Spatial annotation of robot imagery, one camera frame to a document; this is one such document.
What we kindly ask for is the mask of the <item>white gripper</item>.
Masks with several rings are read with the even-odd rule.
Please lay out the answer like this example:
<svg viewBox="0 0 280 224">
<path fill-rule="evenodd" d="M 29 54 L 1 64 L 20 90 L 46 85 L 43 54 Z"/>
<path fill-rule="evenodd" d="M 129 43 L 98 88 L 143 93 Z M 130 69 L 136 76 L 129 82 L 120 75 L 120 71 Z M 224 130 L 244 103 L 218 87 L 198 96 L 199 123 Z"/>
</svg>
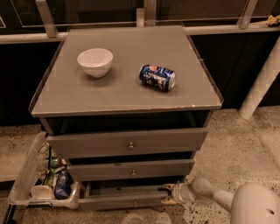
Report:
<svg viewBox="0 0 280 224">
<path fill-rule="evenodd" d="M 177 184 L 164 184 L 162 188 L 171 191 L 171 196 L 168 196 L 161 200 L 165 205 L 185 204 L 187 202 L 194 202 L 195 195 L 193 194 L 191 187 L 187 183 Z"/>
</svg>

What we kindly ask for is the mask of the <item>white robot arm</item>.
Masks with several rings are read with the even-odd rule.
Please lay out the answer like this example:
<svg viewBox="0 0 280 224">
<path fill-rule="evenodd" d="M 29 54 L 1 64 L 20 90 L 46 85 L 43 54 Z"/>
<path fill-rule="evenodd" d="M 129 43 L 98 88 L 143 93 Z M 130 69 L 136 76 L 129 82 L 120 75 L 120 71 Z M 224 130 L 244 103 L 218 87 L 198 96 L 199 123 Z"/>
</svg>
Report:
<svg viewBox="0 0 280 224">
<path fill-rule="evenodd" d="M 231 193 L 204 178 L 195 178 L 191 184 L 164 184 L 160 190 L 167 192 L 161 200 L 166 205 L 215 202 L 230 213 L 230 224 L 280 224 L 280 198 L 257 183 L 243 184 Z"/>
</svg>

